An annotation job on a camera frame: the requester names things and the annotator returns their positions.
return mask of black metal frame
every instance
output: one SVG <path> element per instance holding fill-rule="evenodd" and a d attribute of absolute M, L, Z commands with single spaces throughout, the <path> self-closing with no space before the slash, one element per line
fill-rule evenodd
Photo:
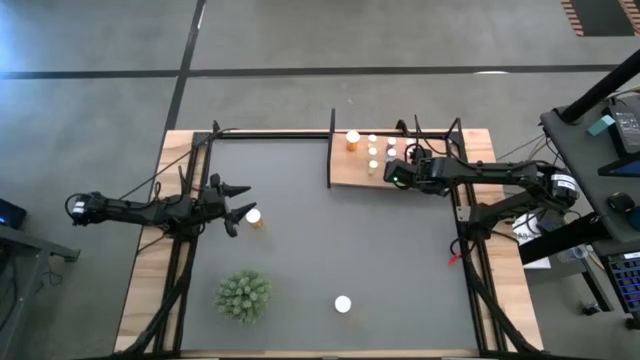
<path fill-rule="evenodd" d="M 400 122 L 398 123 L 398 128 L 400 130 L 396 131 L 362 131 L 362 134 L 376 134 L 379 136 L 410 136 L 415 137 L 418 133 L 409 132 L 406 130 L 406 126 L 400 126 Z M 281 139 L 281 140 L 295 140 L 295 139 L 325 139 L 328 141 L 328 157 L 327 157 L 327 181 L 328 187 L 330 187 L 330 158 L 331 158 L 331 149 L 332 149 L 332 139 L 333 134 L 335 133 L 335 109 L 331 112 L 331 122 L 329 126 L 329 130 L 309 130 L 309 131 L 237 131 L 237 132 L 224 132 L 221 133 L 218 139 L 222 140 L 255 140 L 255 139 Z M 198 155 L 201 151 L 205 151 L 205 164 L 204 171 L 202 172 L 201 184 L 206 182 L 209 160 L 211 158 L 211 144 L 213 140 L 209 140 L 208 142 L 201 144 L 200 147 L 196 147 L 203 137 L 206 137 L 210 133 L 195 133 L 192 140 L 192 149 L 193 153 L 189 159 L 189 165 L 186 172 L 187 181 L 189 184 L 192 184 L 193 177 L 195 174 L 195 165 L 197 163 Z M 455 145 L 458 149 L 458 156 L 464 160 L 468 161 L 465 144 L 464 144 L 464 136 L 462 132 L 462 125 L 460 119 L 456 119 L 452 126 L 446 132 L 420 132 L 420 136 L 433 139 L 433 140 L 441 140 L 446 144 L 447 154 L 451 155 L 452 144 Z M 466 185 L 465 186 L 466 194 L 468 197 L 468 201 L 470 205 L 476 204 L 475 193 L 473 190 L 473 186 Z M 452 202 L 452 210 L 454 214 L 454 219 L 457 225 L 458 235 L 462 236 L 464 228 L 461 222 L 458 221 L 457 208 L 462 205 L 462 198 L 457 189 L 452 189 L 451 191 L 451 202 Z M 180 358 L 180 346 L 182 342 L 182 330 L 184 326 L 184 316 L 186 310 L 186 300 L 189 289 L 189 284 L 191 280 L 191 270 L 193 266 L 193 261 L 195 259 L 195 253 L 197 248 L 197 237 L 190 239 L 175 239 L 174 246 L 172 247 L 171 256 L 169 259 L 169 268 L 167 271 L 167 280 L 165 282 L 164 294 L 163 294 L 163 303 L 158 309 L 156 315 L 152 318 L 151 322 L 143 331 L 138 340 L 127 350 L 123 352 L 117 352 L 110 356 L 103 358 L 93 358 L 93 359 L 176 359 Z M 555 357 L 551 355 L 543 355 L 542 353 L 534 353 L 535 349 L 532 348 L 529 344 L 524 342 L 524 344 L 518 344 L 518 342 L 514 342 L 516 344 L 516 348 L 518 351 L 523 351 L 523 353 L 509 353 L 506 348 L 506 341 L 504 331 L 507 331 L 510 334 L 519 335 L 517 329 L 511 324 L 508 320 L 508 317 L 502 312 L 497 301 L 495 300 L 495 289 L 493 284 L 493 277 L 491 274 L 491 267 L 489 264 L 489 257 L 486 250 L 486 246 L 484 240 L 482 239 L 474 239 L 476 243 L 476 248 L 478 249 L 478 256 L 480 267 L 482 270 L 482 279 L 479 278 L 477 272 L 473 268 L 473 264 L 471 263 L 471 254 L 470 254 L 470 246 L 469 239 L 462 238 L 460 239 L 460 249 L 463 255 L 463 271 L 465 274 L 465 280 L 467 282 L 468 287 L 468 295 L 469 295 L 469 303 L 470 310 L 472 315 L 472 321 L 476 333 L 476 342 L 478 345 L 478 350 L 480 356 L 494 356 L 498 358 L 514 358 L 514 359 L 574 359 L 574 358 L 565 358 L 565 357 Z M 182 243 L 188 242 L 189 249 L 187 253 L 186 263 L 180 277 L 177 278 L 177 259 L 180 256 L 180 252 L 182 249 Z M 485 303 L 489 308 L 489 312 L 492 315 L 492 323 L 494 329 L 494 335 L 497 343 L 497 350 L 489 350 L 486 334 L 484 332 L 484 324 L 482 321 L 482 313 L 480 309 L 480 299 L 485 299 Z M 175 306 L 176 302 L 180 299 L 179 304 L 179 312 L 178 312 L 178 321 L 176 323 L 176 335 L 174 337 L 174 341 L 172 344 L 171 350 L 164 350 L 164 335 L 166 334 L 166 326 L 167 326 L 167 317 L 170 310 Z M 152 351 L 145 353 L 145 349 L 148 348 L 150 342 L 155 339 L 155 343 L 152 347 Z"/>
<path fill-rule="evenodd" d="M 80 250 L 40 239 L 8 226 L 0 226 L 0 247 L 4 248 L 0 259 L 0 273 L 12 263 L 15 283 L 15 302 L 0 331 L 0 359 L 9 359 L 15 355 L 15 340 L 24 328 L 29 308 L 38 293 L 42 274 L 49 266 L 49 257 L 55 255 L 62 257 L 65 262 L 76 262 Z M 20 270 L 17 258 L 28 258 L 26 265 L 20 266 Z"/>

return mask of black cable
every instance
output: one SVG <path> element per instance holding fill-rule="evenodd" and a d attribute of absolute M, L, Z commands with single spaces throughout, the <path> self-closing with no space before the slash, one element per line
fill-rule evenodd
<path fill-rule="evenodd" d="M 4 327 L 7 325 L 7 322 L 9 322 L 9 319 L 11 318 L 11 314 L 13 313 L 13 310 L 15 309 L 16 304 L 18 303 L 18 267 L 16 266 L 15 256 L 12 258 L 11 264 L 13 265 L 13 276 L 11 279 L 11 282 L 13 284 L 13 302 L 11 303 L 11 307 L 9 308 L 9 312 L 7 313 L 7 316 L 5 316 L 5 318 L 2 320 L 2 323 L 0 323 L 0 333 L 2 333 L 2 330 L 4 330 Z"/>
<path fill-rule="evenodd" d="M 576 214 L 576 215 L 578 215 L 578 219 L 582 218 L 582 215 L 579 212 L 575 211 L 575 210 L 565 210 L 565 214 L 566 213 Z"/>
<path fill-rule="evenodd" d="M 414 119 L 415 119 L 415 122 L 416 122 L 416 132 L 417 132 L 418 134 L 420 134 L 420 135 L 423 137 L 423 140 L 425 141 L 425 143 L 427 144 L 427 146 L 429 146 L 429 148 L 430 148 L 432 151 L 434 151 L 435 153 L 437 153 L 437 154 L 445 155 L 445 156 L 449 156 L 449 154 L 448 154 L 448 153 L 442 153 L 442 152 L 439 152 L 439 151 L 437 151 L 436 149 L 434 149 L 434 148 L 429 144 L 429 142 L 427 141 L 426 137 L 424 137 L 424 136 L 422 135 L 422 130 L 420 129 L 420 125 L 418 124 L 418 116 L 417 116 L 417 115 L 414 115 Z M 466 167 L 466 168 L 468 168 L 468 169 L 478 170 L 478 168 L 479 168 L 479 167 L 478 167 L 478 166 L 476 166 L 476 165 L 469 164 L 468 162 L 466 162 L 466 161 L 464 161 L 464 160 L 460 159 L 460 157 L 458 157 L 458 156 L 457 156 L 456 154 L 454 154 L 453 152 L 451 152 L 450 157 L 454 158 L 454 159 L 455 159 L 455 160 L 456 160 L 460 165 L 462 165 L 462 166 L 464 166 L 464 167 Z M 512 170 L 512 171 L 514 171 L 514 170 L 519 170 L 519 169 L 522 169 L 522 168 L 524 168 L 524 167 L 527 167 L 527 166 L 529 166 L 529 165 L 531 165 L 531 164 L 551 165 L 549 162 L 544 161 L 544 160 L 529 160 L 529 161 L 522 161 L 522 162 L 517 163 L 516 165 L 514 165 L 514 166 L 511 168 L 511 170 Z"/>
<path fill-rule="evenodd" d="M 71 212 L 69 211 L 69 200 L 71 200 L 74 196 L 78 196 L 78 195 L 84 195 L 81 193 L 75 193 L 75 194 L 71 194 L 65 201 L 64 201 L 64 211 L 67 213 L 67 215 L 73 219 L 73 216 L 71 215 Z"/>
<path fill-rule="evenodd" d="M 525 219 L 525 221 L 523 223 L 520 223 L 520 224 L 514 226 L 513 230 L 519 228 L 520 226 L 527 225 L 527 227 L 529 228 L 529 231 L 531 231 L 531 225 L 529 225 L 529 220 L 533 219 L 534 216 L 538 216 L 538 215 L 542 214 L 543 211 L 545 211 L 545 210 L 540 210 L 540 212 L 538 212 L 536 214 L 527 214 L 527 218 Z"/>
<path fill-rule="evenodd" d="M 453 240 L 451 242 L 451 244 L 449 244 L 449 252 L 451 253 L 451 255 L 453 255 L 453 256 L 457 256 L 458 255 L 458 253 L 453 250 L 453 246 L 456 243 L 459 243 L 459 242 L 460 242 L 460 238 L 457 238 L 457 239 Z M 471 254 L 473 249 L 476 248 L 476 243 L 477 243 L 477 241 L 474 241 L 473 244 L 471 244 L 471 247 L 469 248 L 469 254 Z"/>
<path fill-rule="evenodd" d="M 517 148 L 515 148 L 515 149 L 513 149 L 513 150 L 511 150 L 511 151 L 507 152 L 506 154 L 504 154 L 504 155 L 502 155 L 502 156 L 498 157 L 498 158 L 496 159 L 496 161 L 498 161 L 498 160 L 500 160 L 500 159 L 503 159 L 503 158 L 505 158 L 505 157 L 507 157 L 507 156 L 509 156 L 509 155 L 513 154 L 514 152 L 516 152 L 516 151 L 518 151 L 518 150 L 522 149 L 523 147 L 525 147 L 525 146 L 527 146 L 527 145 L 531 144 L 532 142 L 534 142 L 534 141 L 536 141 L 536 140 L 540 139 L 540 138 L 541 138 L 541 137 L 543 137 L 543 136 L 544 136 L 544 134 L 541 134 L 541 135 L 539 135 L 539 136 L 536 136 L 535 138 L 531 139 L 530 141 L 527 141 L 526 143 L 524 143 L 524 144 L 522 144 L 522 145 L 518 146 Z"/>
<path fill-rule="evenodd" d="M 546 139 L 544 140 L 544 144 L 545 144 L 545 145 L 547 145 L 547 148 L 549 148 L 549 151 L 551 151 L 551 153 L 552 153 L 553 155 L 555 155 L 555 156 L 556 156 L 555 160 L 553 160 L 553 165 L 555 165 L 555 164 L 556 164 L 556 161 L 557 161 L 558 159 L 560 159 L 560 161 L 562 161 L 562 163 L 563 163 L 563 164 L 565 164 L 565 166 L 566 166 L 566 163 L 564 162 L 564 159 L 562 159 L 562 157 L 560 156 L 560 154 L 558 154 L 557 152 L 553 151 L 553 149 L 552 149 L 552 148 L 551 148 L 551 146 L 549 145 L 549 138 L 546 138 Z"/>
<path fill-rule="evenodd" d="M 158 241 L 160 241 L 160 240 L 162 240 L 162 239 L 164 239 L 164 235 L 160 236 L 159 238 L 157 238 L 157 239 L 153 240 L 152 242 L 150 242 L 150 243 L 148 243 L 147 245 L 145 245 L 145 246 L 141 247 L 140 249 L 138 249 L 138 251 L 136 252 L 136 255 L 140 254 L 140 253 L 142 252 L 142 250 L 144 250 L 144 249 L 148 248 L 149 246 L 151 246 L 151 245 L 153 245 L 153 244 L 157 243 Z"/>
<path fill-rule="evenodd" d="M 429 144 L 429 140 L 427 140 L 427 137 L 422 134 L 422 129 L 420 129 L 420 125 L 418 124 L 418 115 L 417 114 L 413 114 L 413 119 L 414 119 L 414 121 L 416 123 L 416 133 L 417 133 L 416 134 L 416 143 L 418 143 L 418 141 L 420 141 L 419 138 L 422 138 L 422 140 L 424 140 L 425 144 L 427 144 L 427 146 L 429 147 L 429 149 L 431 149 L 431 151 L 433 151 L 436 154 L 445 155 L 446 156 L 447 155 L 446 152 L 443 153 L 443 152 L 440 152 L 440 151 L 436 150 L 433 146 L 431 146 L 431 144 Z"/>
<path fill-rule="evenodd" d="M 167 166 L 165 166 L 164 168 L 162 168 L 162 170 L 158 171 L 157 173 L 155 173 L 153 176 L 151 176 L 150 178 L 148 178 L 147 180 L 141 182 L 138 186 L 134 187 L 133 189 L 131 189 L 129 192 L 125 193 L 124 195 L 120 196 L 118 198 L 118 200 L 122 200 L 124 198 L 126 198 L 127 196 L 133 194 L 134 192 L 138 191 L 140 188 L 142 188 L 143 186 L 145 186 L 147 183 L 149 183 L 150 181 L 155 180 L 155 178 L 162 174 L 163 172 L 165 172 L 168 168 L 170 168 L 171 166 L 175 165 L 178 161 L 184 159 L 185 157 L 189 156 L 189 154 L 191 154 L 193 152 L 194 149 L 198 148 L 200 145 L 204 144 L 205 142 L 209 141 L 209 140 L 215 140 L 215 138 L 217 138 L 219 135 L 221 135 L 222 133 L 224 133 L 225 131 L 231 131 L 231 130 L 237 130 L 237 128 L 227 128 L 227 129 L 223 129 L 214 133 L 211 133 L 211 135 L 207 136 L 206 138 L 200 140 L 199 142 L 197 142 L 195 144 L 195 146 L 193 146 L 191 148 L 191 150 L 187 151 L 186 153 L 184 153 L 183 155 L 181 155 L 180 157 L 178 157 L 177 159 L 175 159 L 174 161 L 170 162 Z"/>
<path fill-rule="evenodd" d="M 51 269 L 51 264 L 48 261 L 47 261 L 47 267 L 48 267 L 48 270 L 43 272 L 42 275 L 48 276 L 49 286 L 54 287 L 62 284 L 62 281 L 64 280 L 64 278 L 62 277 L 62 275 L 56 273 L 55 271 L 53 271 L 53 269 Z"/>
<path fill-rule="evenodd" d="M 511 235 L 507 235 L 507 234 L 505 234 L 503 232 L 500 232 L 500 231 L 497 231 L 497 230 L 491 230 L 491 233 L 496 234 L 496 235 L 500 235 L 500 236 L 502 236 L 504 238 L 507 238 L 507 239 L 509 239 L 511 241 L 515 241 L 517 244 L 520 244 L 520 241 L 518 241 L 518 239 L 514 238 Z"/>

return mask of electronic device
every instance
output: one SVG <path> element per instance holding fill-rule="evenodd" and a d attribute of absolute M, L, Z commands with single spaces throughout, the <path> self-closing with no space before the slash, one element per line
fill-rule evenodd
<path fill-rule="evenodd" d="M 19 230 L 27 217 L 27 211 L 8 201 L 0 199 L 0 225 Z"/>
<path fill-rule="evenodd" d="M 627 155 L 620 160 L 598 169 L 600 176 L 640 177 L 640 152 Z"/>
<path fill-rule="evenodd" d="M 626 253 L 606 257 L 605 271 L 626 313 L 640 312 L 640 253 Z M 633 320 L 627 319 L 629 329 L 640 329 Z"/>
<path fill-rule="evenodd" d="M 618 152 L 618 156 L 623 158 L 639 152 L 640 122 L 633 109 L 622 104 L 620 101 L 614 101 L 607 107 L 605 113 L 611 115 L 615 120 L 615 122 L 609 126 L 609 134 Z"/>
<path fill-rule="evenodd" d="M 607 198 L 607 204 L 617 213 L 628 213 L 636 206 L 635 201 L 625 192 L 617 192 Z"/>
<path fill-rule="evenodd" d="M 609 134 L 620 160 L 598 169 L 601 176 L 640 177 L 640 121 L 632 108 L 615 99 L 603 111 L 615 119 Z"/>

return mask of metal stand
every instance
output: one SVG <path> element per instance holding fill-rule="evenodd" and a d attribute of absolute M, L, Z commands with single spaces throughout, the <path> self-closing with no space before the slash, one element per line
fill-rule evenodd
<path fill-rule="evenodd" d="M 640 330 L 640 312 L 631 313 L 631 318 L 625 320 L 624 325 L 629 330 Z"/>
<path fill-rule="evenodd" d="M 80 250 L 69 249 L 5 226 L 0 226 L 0 244 L 7 249 L 5 265 L 13 265 L 17 299 L 11 306 L 5 327 L 0 333 L 0 359 L 5 359 L 11 357 L 12 342 L 22 331 L 40 278 L 49 266 L 49 256 L 57 255 L 66 262 L 74 262 L 78 259 Z"/>
<path fill-rule="evenodd" d="M 526 265 L 578 245 L 608 238 L 610 235 L 598 215 L 591 213 L 521 245 L 520 259 Z"/>

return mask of gray table surface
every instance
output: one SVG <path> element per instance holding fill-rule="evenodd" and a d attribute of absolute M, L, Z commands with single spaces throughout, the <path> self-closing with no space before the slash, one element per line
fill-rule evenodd
<path fill-rule="evenodd" d="M 215 221 L 200 236 L 182 349 L 476 349 L 462 266 L 447 266 L 450 199 L 327 189 L 326 156 L 326 141 L 214 143 L 210 172 L 252 186 L 229 206 L 257 201 L 265 225 L 243 220 L 230 238 Z M 213 307 L 219 281 L 242 269 L 273 284 L 265 316 L 250 326 Z M 333 307 L 339 295 L 353 302 L 347 314 Z"/>

